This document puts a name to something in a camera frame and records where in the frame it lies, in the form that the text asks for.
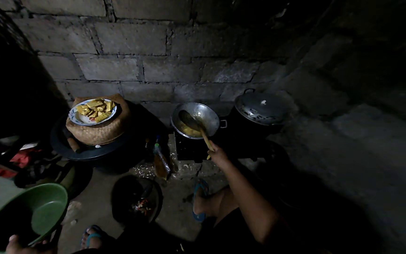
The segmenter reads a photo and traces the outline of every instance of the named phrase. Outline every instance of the person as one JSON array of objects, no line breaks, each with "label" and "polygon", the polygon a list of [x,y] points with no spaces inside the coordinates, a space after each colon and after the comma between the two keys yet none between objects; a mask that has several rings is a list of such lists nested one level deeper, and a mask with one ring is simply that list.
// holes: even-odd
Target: person
[{"label": "person", "polygon": [[[207,233],[197,238],[190,252],[268,248],[296,251],[299,243],[283,217],[234,166],[223,149],[210,142],[214,151],[208,151],[208,154],[223,171],[229,185],[209,196],[207,183],[201,179],[197,181],[194,217],[199,221],[212,217],[215,222]],[[124,243],[129,240],[124,234],[118,240],[121,238]],[[113,240],[98,226],[91,226],[82,236],[81,251],[103,250],[105,245],[109,245],[107,242]],[[22,248],[18,244],[18,237],[14,235],[9,239],[6,251],[8,254],[56,254],[57,247],[47,248],[49,244],[44,241],[31,248]],[[108,250],[106,247],[104,253],[110,253]]]}]

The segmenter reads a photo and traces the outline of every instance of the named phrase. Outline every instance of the pot handle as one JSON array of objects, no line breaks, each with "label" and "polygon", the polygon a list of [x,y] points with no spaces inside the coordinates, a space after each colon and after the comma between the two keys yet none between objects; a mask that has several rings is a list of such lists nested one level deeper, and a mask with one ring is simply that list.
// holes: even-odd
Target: pot handle
[{"label": "pot handle", "polygon": [[226,120],[220,120],[220,122],[225,122],[225,126],[220,127],[220,129],[228,127],[228,122]]},{"label": "pot handle", "polygon": [[251,90],[252,93],[254,93],[256,91],[255,88],[247,88],[247,89],[244,90],[244,94],[246,94],[248,90]]}]

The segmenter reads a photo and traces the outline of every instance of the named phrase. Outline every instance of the wooden spatula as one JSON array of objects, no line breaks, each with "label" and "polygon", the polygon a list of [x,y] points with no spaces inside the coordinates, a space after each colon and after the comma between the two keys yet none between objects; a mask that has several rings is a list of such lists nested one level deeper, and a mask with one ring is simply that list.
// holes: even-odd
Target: wooden spatula
[{"label": "wooden spatula", "polygon": [[189,128],[194,129],[196,131],[200,131],[202,133],[203,139],[206,143],[206,146],[208,149],[210,149],[211,151],[214,151],[214,148],[211,146],[211,143],[209,142],[209,139],[207,138],[206,135],[206,128],[205,126],[200,123],[199,121],[197,121],[195,118],[193,118],[189,112],[185,111],[185,110],[181,110],[178,113],[178,116],[180,117],[181,121],[183,121],[183,123],[187,126],[189,126]]}]

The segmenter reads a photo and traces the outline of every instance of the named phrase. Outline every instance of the pot lid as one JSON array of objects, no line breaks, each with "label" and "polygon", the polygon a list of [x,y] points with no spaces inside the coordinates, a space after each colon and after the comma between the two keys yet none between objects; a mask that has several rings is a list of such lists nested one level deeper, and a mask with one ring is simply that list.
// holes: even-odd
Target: pot lid
[{"label": "pot lid", "polygon": [[262,125],[280,124],[288,114],[286,104],[275,95],[255,93],[246,89],[234,101],[237,111],[245,118]]}]

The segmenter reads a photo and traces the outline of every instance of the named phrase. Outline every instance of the hand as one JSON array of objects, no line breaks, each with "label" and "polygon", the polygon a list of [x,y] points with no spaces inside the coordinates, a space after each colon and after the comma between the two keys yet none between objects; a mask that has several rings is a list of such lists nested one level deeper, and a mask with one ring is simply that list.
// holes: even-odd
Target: hand
[{"label": "hand", "polygon": [[29,248],[23,248],[19,243],[18,235],[13,235],[8,240],[6,247],[7,254],[57,254],[57,242],[59,241],[60,233],[62,232],[62,226],[58,227],[54,233],[54,237],[49,240],[43,240],[34,244]]},{"label": "hand", "polygon": [[231,161],[228,159],[228,156],[226,155],[225,151],[223,151],[222,148],[220,148],[218,145],[214,144],[211,140],[209,141],[214,148],[213,151],[208,151],[207,153],[211,155],[212,161],[219,166],[221,170],[227,169],[230,165],[232,165]]}]

